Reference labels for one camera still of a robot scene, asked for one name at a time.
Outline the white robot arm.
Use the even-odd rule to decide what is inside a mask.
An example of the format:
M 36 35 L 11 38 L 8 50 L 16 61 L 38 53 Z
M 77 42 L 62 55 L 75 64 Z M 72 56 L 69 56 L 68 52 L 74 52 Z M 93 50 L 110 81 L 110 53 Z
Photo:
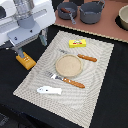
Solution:
M 51 0 L 0 0 L 0 49 L 24 58 L 22 47 L 56 20 Z

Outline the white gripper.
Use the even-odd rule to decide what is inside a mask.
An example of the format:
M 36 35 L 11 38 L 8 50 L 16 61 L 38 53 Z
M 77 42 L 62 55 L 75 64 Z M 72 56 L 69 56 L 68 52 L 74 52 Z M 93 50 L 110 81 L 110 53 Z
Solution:
M 34 37 L 37 37 L 39 34 L 40 41 L 42 45 L 47 46 L 47 29 L 43 29 L 40 32 L 40 26 L 38 23 L 34 20 L 32 16 L 20 19 L 18 21 L 19 27 L 7 34 L 9 37 L 10 42 L 13 45 L 21 45 L 26 43 L 29 39 L 32 39 Z M 17 52 L 17 54 L 24 58 L 23 50 L 22 48 L 14 47 L 14 51 Z

